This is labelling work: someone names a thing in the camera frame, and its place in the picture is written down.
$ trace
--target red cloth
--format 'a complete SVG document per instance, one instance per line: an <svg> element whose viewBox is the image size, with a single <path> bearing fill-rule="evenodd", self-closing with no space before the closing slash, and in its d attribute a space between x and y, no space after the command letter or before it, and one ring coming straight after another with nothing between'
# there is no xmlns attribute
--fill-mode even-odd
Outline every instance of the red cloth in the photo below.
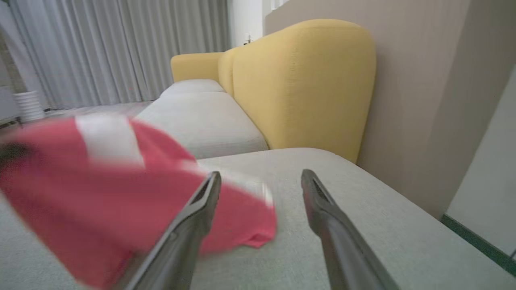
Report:
<svg viewBox="0 0 516 290"><path fill-rule="evenodd" d="M18 132L31 153L0 172L0 188L23 221L79 281L107 288L135 253L149 251L206 175L167 135L129 121L144 166L92 160L75 119ZM224 182L201 253L260 247L276 232L273 207Z"/></svg>

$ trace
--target gray seat cushion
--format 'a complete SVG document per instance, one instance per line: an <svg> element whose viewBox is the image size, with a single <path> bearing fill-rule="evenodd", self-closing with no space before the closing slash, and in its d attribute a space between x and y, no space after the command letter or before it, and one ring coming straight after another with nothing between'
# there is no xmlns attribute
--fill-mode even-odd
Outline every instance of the gray seat cushion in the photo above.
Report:
<svg viewBox="0 0 516 290"><path fill-rule="evenodd" d="M191 289L329 289L320 240L301 196L314 170L401 289L516 289L516 280L405 197L356 165L318 149L282 149L200 160L255 176L270 188L276 238L201 258ZM0 202L0 289L77 289L59 263Z"/></svg>
<svg viewBox="0 0 516 290"><path fill-rule="evenodd" d="M260 131L225 92L164 92L135 119L169 134L196 158L268 149Z"/></svg>
<svg viewBox="0 0 516 290"><path fill-rule="evenodd" d="M187 79L173 83L163 95L176 93L224 92L220 84L212 79Z"/></svg>

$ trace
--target pink towel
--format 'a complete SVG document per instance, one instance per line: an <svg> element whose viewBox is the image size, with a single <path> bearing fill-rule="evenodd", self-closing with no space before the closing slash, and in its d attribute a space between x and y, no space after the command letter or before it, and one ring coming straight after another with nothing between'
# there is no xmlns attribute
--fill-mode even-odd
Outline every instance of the pink towel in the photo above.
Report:
<svg viewBox="0 0 516 290"><path fill-rule="evenodd" d="M31 153L2 168L0 188L68 271L99 288L152 248L207 174L170 137L122 116L41 122L11 141ZM272 203L222 180L201 253L271 240Z"/></svg>

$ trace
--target baseboard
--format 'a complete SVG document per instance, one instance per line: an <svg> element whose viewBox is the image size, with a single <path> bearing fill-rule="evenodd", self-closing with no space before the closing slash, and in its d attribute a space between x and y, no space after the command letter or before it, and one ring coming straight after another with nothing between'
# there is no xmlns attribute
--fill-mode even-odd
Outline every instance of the baseboard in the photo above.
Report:
<svg viewBox="0 0 516 290"><path fill-rule="evenodd" d="M488 258L493 260L495 263L500 265L504 270L509 272L511 275L516 277L516 261L511 258L506 253L500 251L497 247L490 244L488 241L484 240L479 235L470 231L468 228L463 226L458 221L452 219L451 217L444 215L441 218L441 222L447 226L450 230L454 231L460 237L466 240L466 242L473 245L473 247L477 248L480 252L486 255Z"/></svg>

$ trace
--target gray curtain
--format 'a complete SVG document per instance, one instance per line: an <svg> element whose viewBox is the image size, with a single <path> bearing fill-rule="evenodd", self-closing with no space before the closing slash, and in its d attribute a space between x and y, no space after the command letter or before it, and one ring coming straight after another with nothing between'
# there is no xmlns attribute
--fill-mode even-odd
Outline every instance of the gray curtain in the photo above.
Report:
<svg viewBox="0 0 516 290"><path fill-rule="evenodd" d="M11 0L51 108L150 101L170 58L230 48L227 0Z"/></svg>

